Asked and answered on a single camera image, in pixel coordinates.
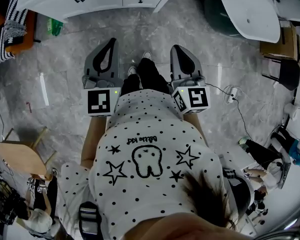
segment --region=gray tile floor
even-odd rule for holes
[[[15,129],[13,139],[35,139],[43,126],[48,134],[39,144],[45,161],[58,151],[52,165],[80,161],[90,118],[84,115],[81,100],[84,62],[100,43],[115,37],[124,78],[128,68],[143,52],[152,52],[160,73],[170,78],[170,49],[179,44],[195,54],[207,82],[221,88],[241,87],[238,97],[246,128],[255,141],[264,144],[272,129],[282,122],[283,107],[292,93],[261,76],[278,69],[262,59],[259,44],[215,32],[206,22],[197,0],[170,0],[157,14],[151,9],[113,9],[87,13],[69,19],[58,37],[46,33],[47,18],[39,15],[36,38],[42,40],[0,64],[0,112],[4,135]],[[44,103],[40,75],[43,75],[49,106]],[[221,153],[246,136],[237,103],[226,105],[222,94],[211,87],[211,109],[199,119],[208,144]],[[0,140],[2,125],[0,121]],[[12,178],[3,174],[13,186]],[[14,172],[17,189],[23,195],[29,175]]]

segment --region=polka dot shirt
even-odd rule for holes
[[[61,191],[69,209],[78,212],[81,203],[94,200],[105,231],[118,240],[144,220],[194,213],[183,191],[185,172],[197,177],[202,170],[211,186],[220,186],[222,166],[176,106],[170,95],[149,89],[122,96],[91,170],[62,166]],[[65,214],[60,205],[60,217]]]

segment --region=person in blue shirt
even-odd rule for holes
[[[299,140],[291,137],[287,130],[282,126],[278,128],[278,131],[282,133],[284,137],[279,135],[277,132],[274,132],[271,135],[271,139],[276,138],[289,156],[292,157],[293,164],[300,166],[300,150],[297,148]]]

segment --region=wooden stool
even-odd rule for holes
[[[57,154],[57,151],[54,151],[48,160],[43,162],[36,150],[39,141],[48,130],[47,127],[43,128],[35,142],[7,140],[13,130],[11,128],[5,139],[0,142],[0,156],[18,172],[31,174],[34,179],[51,181],[53,175],[47,173],[46,165]]]

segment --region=black star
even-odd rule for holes
[[[190,169],[192,169],[191,167],[193,166],[193,163],[191,163],[191,161],[198,159],[198,156],[194,156],[190,154],[190,148],[191,146],[189,146],[189,148],[186,150],[186,152],[181,152],[181,151],[175,151],[178,153],[178,155],[181,157],[180,160],[176,163],[177,165],[186,163],[187,166],[189,166]]]
[[[116,146],[116,147],[114,147],[114,146],[111,145],[111,149],[108,150],[108,151],[111,151],[112,155],[114,155],[115,153],[119,153],[121,151],[121,150],[118,149],[119,147],[120,147],[120,145]]]
[[[169,179],[175,179],[175,182],[178,182],[178,179],[183,179],[183,177],[180,176],[181,171],[178,171],[177,173],[172,172],[172,176],[169,177]]]
[[[115,185],[118,177],[127,178],[127,176],[121,172],[122,166],[124,165],[124,161],[118,166],[114,166],[111,162],[108,162],[108,164],[110,165],[110,171],[104,174],[103,176],[112,177],[113,186]]]

